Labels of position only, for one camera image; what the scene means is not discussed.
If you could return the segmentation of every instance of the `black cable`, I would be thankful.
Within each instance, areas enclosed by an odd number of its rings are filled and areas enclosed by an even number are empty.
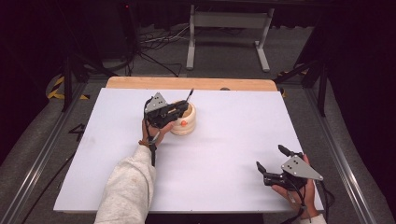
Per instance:
[[[142,59],[147,60],[148,62],[150,62],[150,60],[148,60],[148,59],[142,57],[142,55],[144,55],[144,56],[150,58],[150,59],[152,60],[152,62],[155,62],[156,64],[158,64],[158,65],[164,67],[166,70],[170,71],[173,75],[175,75],[175,77],[178,77],[178,76],[179,76],[179,75],[176,74],[174,71],[172,71],[172,69],[166,67],[166,66],[164,65],[164,63],[160,63],[160,62],[158,62],[157,60],[155,60],[155,59],[151,58],[150,56],[148,56],[147,54],[145,54],[145,53],[143,53],[143,52],[140,52],[140,53],[139,53],[139,56],[140,56]]]
[[[134,69],[134,56],[132,56],[132,67],[130,66],[130,64],[128,63],[127,66],[125,67],[125,76],[130,77],[132,74],[132,70]]]
[[[145,103],[145,107],[143,108],[143,111],[146,110],[146,107],[148,106],[149,102],[152,100],[152,97],[149,98],[146,103]],[[151,137],[151,135],[149,135],[149,125],[148,125],[148,116],[146,115],[145,112],[143,112],[143,120],[145,121],[145,128],[146,128],[146,132],[148,134],[148,137]]]
[[[168,32],[168,34],[167,35],[164,35],[164,36],[161,36],[163,33],[165,33],[165,32],[161,32],[159,35],[157,35],[157,37],[154,37],[154,35],[152,35],[151,33],[152,32],[147,32],[147,33],[144,33],[144,34],[142,34],[142,35],[151,35],[151,38],[150,39],[147,39],[147,40],[145,40],[145,41],[142,41],[142,42],[140,42],[140,43],[145,43],[145,42],[150,42],[150,41],[157,41],[157,40],[161,40],[161,39],[169,39],[169,38],[175,38],[176,36],[178,36],[182,31],[187,31],[187,28],[188,28],[189,26],[187,26],[186,28],[183,28],[183,29],[181,29],[181,30],[177,30],[177,31],[174,31],[174,34],[172,34],[172,31],[169,31]]]
[[[319,181],[319,183],[323,189],[323,194],[324,194],[324,198],[325,198],[325,213],[326,213],[325,220],[327,223],[329,223],[330,207],[335,203],[335,197],[329,190],[326,189],[326,186],[323,181]]]
[[[73,152],[73,154],[64,162],[64,164],[61,166],[61,168],[59,168],[58,172],[56,172],[55,176],[52,177],[52,179],[49,181],[49,183],[47,184],[46,187],[44,187],[44,189],[41,191],[40,195],[38,196],[38,198],[35,200],[35,203],[32,205],[32,207],[29,209],[29,212],[26,214],[26,216],[24,217],[22,224],[25,223],[25,221],[27,220],[27,218],[30,216],[30,214],[32,213],[33,209],[35,208],[35,206],[37,205],[38,201],[40,201],[41,197],[44,195],[44,193],[46,192],[46,190],[50,187],[50,184],[52,184],[52,182],[55,180],[55,178],[58,176],[58,174],[62,171],[62,169],[67,165],[67,163],[69,163],[73,157],[76,155],[76,151]]]
[[[113,67],[104,67],[104,68],[106,70],[108,70],[108,71],[114,72],[114,71],[120,70],[121,68],[127,66],[131,62],[131,60],[132,59],[127,59],[126,62],[124,62],[124,63],[118,64],[118,65],[113,66]],[[102,74],[100,71],[97,71],[96,69],[92,69],[92,68],[88,68],[88,67],[85,67],[85,69],[88,72],[90,72],[91,74],[94,74],[94,75]]]
[[[241,28],[219,28],[217,30],[221,31],[221,32],[223,32],[223,33],[225,33],[227,35],[240,35],[240,34],[242,34],[242,32],[245,29],[241,29]]]
[[[297,219],[297,217],[300,217],[303,214],[304,209],[306,208],[305,201],[304,201],[305,200],[305,192],[306,192],[305,187],[304,187],[304,196],[303,196],[301,194],[300,190],[297,189],[297,187],[289,179],[286,179],[286,181],[289,181],[289,183],[293,186],[294,190],[297,192],[298,196],[300,197],[301,207],[300,207],[300,210],[298,211],[298,214],[296,216],[283,221],[281,224],[291,224],[295,219]]]
[[[163,37],[155,37],[151,38],[145,41],[142,41],[142,44],[145,44],[142,46],[143,49],[162,49],[163,47],[167,46],[168,44],[175,43],[179,41],[186,33],[188,32],[187,27],[178,31],[169,32],[168,35],[163,36]]]

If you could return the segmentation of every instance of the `white sleeve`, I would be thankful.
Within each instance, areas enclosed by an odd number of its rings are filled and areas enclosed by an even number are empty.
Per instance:
[[[132,157],[120,161],[107,180],[95,223],[145,223],[154,181],[151,152],[139,146]]]
[[[311,222],[309,222],[309,218],[301,219],[300,224],[326,224],[326,220],[322,214],[319,214],[317,217],[311,217]]]

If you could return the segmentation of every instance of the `finger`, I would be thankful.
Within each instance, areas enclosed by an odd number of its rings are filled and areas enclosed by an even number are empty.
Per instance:
[[[158,136],[157,141],[155,141],[155,146],[158,146],[161,143],[161,141],[163,140],[163,137],[164,137],[163,134],[160,134]]]
[[[163,134],[168,133],[173,129],[174,125],[175,125],[174,121],[169,122],[168,124],[165,125],[165,127],[161,129],[161,133]]]
[[[152,127],[151,125],[149,125],[149,126],[148,126],[148,131],[149,131],[149,134],[150,134],[152,137],[154,137],[155,135],[157,135],[157,133],[160,131],[160,129],[159,129],[159,128],[154,128],[154,127]]]
[[[308,156],[307,156],[306,154],[303,155],[303,160],[304,160],[306,163],[308,163],[308,165],[309,165],[309,159],[308,159]]]
[[[315,188],[314,181],[312,179],[307,179],[305,187],[306,190],[314,189]]]
[[[144,119],[142,119],[142,134],[143,134],[142,139],[145,141],[148,138],[148,133],[146,131],[146,125]]]
[[[288,191],[278,185],[273,185],[271,186],[271,189],[273,189],[276,193],[280,194],[280,196],[288,199]]]

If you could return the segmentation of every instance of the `wooden table edge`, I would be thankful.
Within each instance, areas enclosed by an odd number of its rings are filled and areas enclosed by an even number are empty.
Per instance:
[[[202,77],[111,77],[106,88],[149,90],[277,91],[271,79],[234,79]]]

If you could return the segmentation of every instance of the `white table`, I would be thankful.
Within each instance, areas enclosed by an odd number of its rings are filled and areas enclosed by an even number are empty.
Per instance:
[[[189,90],[102,89],[54,206],[96,212],[106,181],[141,138],[144,103],[159,91],[168,103]],[[151,213],[264,213],[289,211],[264,186],[259,161],[281,173],[288,158],[277,145],[302,151],[277,91],[200,91],[191,102],[197,126],[187,136],[169,133],[157,150]],[[316,207],[322,210],[317,193]]]

